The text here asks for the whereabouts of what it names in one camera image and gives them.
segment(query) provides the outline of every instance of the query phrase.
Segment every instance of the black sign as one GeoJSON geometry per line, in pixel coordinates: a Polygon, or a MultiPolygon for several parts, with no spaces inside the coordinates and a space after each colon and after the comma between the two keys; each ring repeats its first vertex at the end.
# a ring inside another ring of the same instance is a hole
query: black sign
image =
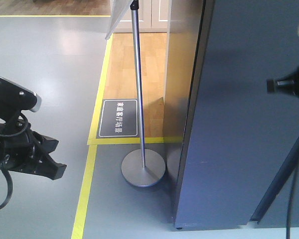
{"type": "Polygon", "coordinates": [[[138,136],[137,100],[103,100],[98,137],[138,136]]]}

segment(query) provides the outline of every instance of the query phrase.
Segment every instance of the floor marking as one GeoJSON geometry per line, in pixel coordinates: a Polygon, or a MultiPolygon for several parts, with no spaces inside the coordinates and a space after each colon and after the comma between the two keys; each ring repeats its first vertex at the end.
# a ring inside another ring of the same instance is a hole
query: floor marking
{"type": "MultiPolygon", "coordinates": [[[[88,210],[89,197],[92,187],[93,172],[95,167],[95,161],[97,157],[97,147],[102,144],[132,144],[140,143],[139,137],[133,138],[96,138],[99,120],[107,78],[107,71],[110,61],[110,53],[112,47],[113,35],[108,40],[105,50],[105,56],[103,60],[102,72],[98,87],[98,92],[95,100],[94,112],[92,116],[92,122],[89,132],[88,145],[89,152],[87,156],[81,192],[79,196],[78,207],[76,211],[72,237],[71,239],[82,239],[84,235],[84,226],[86,220],[86,214],[88,210]]],[[[163,137],[146,137],[146,143],[164,143],[163,137]]]]}
{"type": "Polygon", "coordinates": [[[110,15],[0,15],[0,17],[111,17],[110,15]]]}
{"type": "Polygon", "coordinates": [[[106,44],[105,56],[104,56],[103,66],[102,66],[102,73],[101,73],[98,93],[96,95],[96,100],[95,100],[89,139],[96,138],[96,134],[99,127],[100,113],[101,113],[101,107],[102,107],[102,101],[103,101],[103,95],[104,95],[104,89],[106,83],[106,76],[108,73],[108,67],[110,62],[112,41],[113,41],[113,35],[111,36],[111,38],[108,40],[108,43],[106,44]]]}
{"type": "MultiPolygon", "coordinates": [[[[92,138],[88,140],[88,145],[102,144],[133,144],[140,143],[140,138],[92,138]]],[[[146,137],[145,143],[164,143],[163,137],[146,137]]]]}
{"type": "Polygon", "coordinates": [[[97,145],[90,145],[71,239],[82,239],[93,179],[97,145]]]}
{"type": "MultiPolygon", "coordinates": [[[[93,112],[93,117],[92,117],[92,122],[90,127],[89,138],[96,137],[97,128],[99,126],[99,116],[101,112],[103,94],[105,89],[105,82],[106,82],[106,75],[107,75],[107,70],[109,65],[112,40],[113,37],[111,36],[111,38],[108,40],[106,44],[105,56],[103,60],[101,78],[100,78],[99,88],[96,96],[96,102],[95,102],[95,107],[94,107],[94,112],[93,112]]],[[[82,181],[82,187],[81,187],[78,207],[76,210],[71,239],[83,238],[84,225],[85,225],[86,213],[89,204],[89,197],[90,197],[93,172],[94,172],[94,166],[96,160],[96,152],[97,152],[97,145],[96,144],[89,145],[89,152],[87,156],[87,161],[86,161],[86,166],[85,166],[85,171],[84,171],[84,176],[82,181]]]]}

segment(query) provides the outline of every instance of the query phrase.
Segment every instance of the white cabinet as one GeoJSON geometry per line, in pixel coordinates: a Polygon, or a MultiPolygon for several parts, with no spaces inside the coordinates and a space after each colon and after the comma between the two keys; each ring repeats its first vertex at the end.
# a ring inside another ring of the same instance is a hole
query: white cabinet
{"type": "MultiPolygon", "coordinates": [[[[166,32],[169,0],[139,0],[140,32],[166,32]]],[[[128,10],[115,32],[131,32],[131,11],[128,10]]]]}

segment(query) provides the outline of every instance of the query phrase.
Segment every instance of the round metal base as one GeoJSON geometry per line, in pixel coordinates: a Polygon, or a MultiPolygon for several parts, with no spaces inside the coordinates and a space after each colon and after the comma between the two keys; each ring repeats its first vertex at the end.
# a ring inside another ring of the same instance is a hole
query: round metal base
{"type": "Polygon", "coordinates": [[[137,187],[150,187],[159,182],[165,173],[165,161],[155,151],[145,149],[146,167],[142,167],[141,150],[126,155],[122,174],[126,181],[137,187]]]}

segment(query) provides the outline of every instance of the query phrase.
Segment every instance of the pole stand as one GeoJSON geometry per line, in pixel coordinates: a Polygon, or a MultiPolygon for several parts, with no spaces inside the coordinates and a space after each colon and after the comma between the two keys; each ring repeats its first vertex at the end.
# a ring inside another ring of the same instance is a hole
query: pole stand
{"type": "Polygon", "coordinates": [[[155,151],[145,149],[144,114],[141,74],[141,50],[139,29],[139,1],[131,4],[133,41],[135,54],[135,71],[138,92],[138,120],[141,149],[129,153],[123,160],[121,170],[124,178],[137,187],[150,187],[156,184],[164,175],[165,161],[155,151]]]}
{"type": "Polygon", "coordinates": [[[145,149],[146,167],[142,167],[141,150],[130,152],[122,162],[126,181],[137,187],[150,187],[159,182],[165,173],[165,161],[155,151],[145,149]]]}

